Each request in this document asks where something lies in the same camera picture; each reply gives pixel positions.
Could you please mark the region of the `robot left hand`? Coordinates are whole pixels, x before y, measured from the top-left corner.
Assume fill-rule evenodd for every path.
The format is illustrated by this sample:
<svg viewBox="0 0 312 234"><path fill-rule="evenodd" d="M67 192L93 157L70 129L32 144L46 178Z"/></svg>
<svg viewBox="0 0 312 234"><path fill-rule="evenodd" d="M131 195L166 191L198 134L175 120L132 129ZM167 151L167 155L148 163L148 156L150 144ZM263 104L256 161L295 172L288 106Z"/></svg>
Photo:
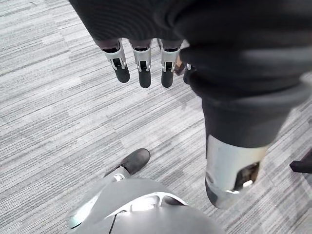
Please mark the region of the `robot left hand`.
<svg viewBox="0 0 312 234"><path fill-rule="evenodd" d="M312 70L309 0L73 0L101 49L118 38L185 40L180 59L201 97L205 186L228 208L256 181L268 146L307 100Z"/></svg>

